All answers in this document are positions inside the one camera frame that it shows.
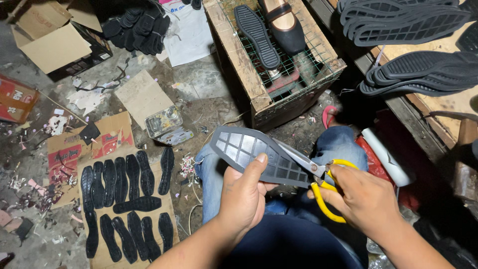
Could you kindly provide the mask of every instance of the scissors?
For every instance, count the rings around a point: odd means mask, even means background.
[[[324,199],[322,198],[322,195],[320,194],[320,189],[319,187],[322,187],[327,190],[335,191],[338,192],[337,189],[322,180],[323,174],[327,174],[331,179],[334,180],[335,184],[338,184],[334,176],[332,176],[332,173],[330,172],[329,165],[331,164],[338,164],[338,165],[345,165],[345,166],[350,166],[355,169],[358,169],[357,166],[355,166],[353,163],[342,160],[342,159],[333,159],[331,160],[327,165],[318,165],[315,162],[311,161],[309,158],[307,158],[304,154],[298,152],[297,150],[293,149],[286,143],[279,141],[275,138],[273,138],[274,142],[277,143],[298,165],[303,167],[304,169],[308,170],[314,175],[314,180],[315,182],[310,184],[312,187],[312,192],[314,193],[315,200],[317,201],[320,210],[331,220],[339,223],[345,223],[345,219],[341,216],[337,216],[333,214],[326,206]]]

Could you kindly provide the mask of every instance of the red flip-flop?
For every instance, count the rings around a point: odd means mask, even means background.
[[[326,108],[324,108],[324,111],[322,112],[322,123],[324,124],[324,127],[326,129],[328,128],[328,125],[330,124],[330,122],[335,118],[335,116],[332,116],[330,120],[327,122],[327,114],[329,110],[331,109],[337,111],[337,108],[335,106],[327,106]]]

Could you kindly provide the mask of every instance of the fingernail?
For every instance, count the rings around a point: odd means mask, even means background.
[[[265,153],[261,153],[257,155],[256,160],[260,161],[261,163],[265,162],[267,158],[267,155]]]

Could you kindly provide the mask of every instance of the hand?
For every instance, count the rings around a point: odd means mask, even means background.
[[[261,221],[265,208],[264,195],[278,186],[259,181],[267,160],[267,155],[261,153],[247,165],[244,174],[232,167],[224,173],[221,206],[216,218],[225,229],[237,233],[237,243]]]
[[[331,165],[344,196],[320,188],[325,202],[342,213],[347,223],[379,243],[392,229],[404,223],[390,182],[351,167]],[[307,196],[312,199],[311,190]]]

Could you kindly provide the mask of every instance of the green wire mesh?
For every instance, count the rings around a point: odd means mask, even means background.
[[[316,33],[311,31],[311,25],[306,25],[301,21],[306,40],[306,48],[303,52],[295,56],[289,56],[279,47],[272,36],[264,18],[265,14],[263,14],[257,0],[217,0],[217,2],[235,31],[237,38],[242,43],[243,48],[247,52],[252,65],[261,78],[273,102],[283,101],[293,94],[307,92],[309,89],[320,87],[333,79],[337,79],[337,77],[334,76],[336,72],[327,64],[329,60],[332,60],[330,53],[324,48],[323,44],[313,45],[312,41],[318,37]],[[267,71],[262,67],[254,44],[238,28],[234,16],[234,8],[243,4],[248,5],[255,11],[266,25],[272,46],[276,49],[281,59],[281,64],[277,70]]]

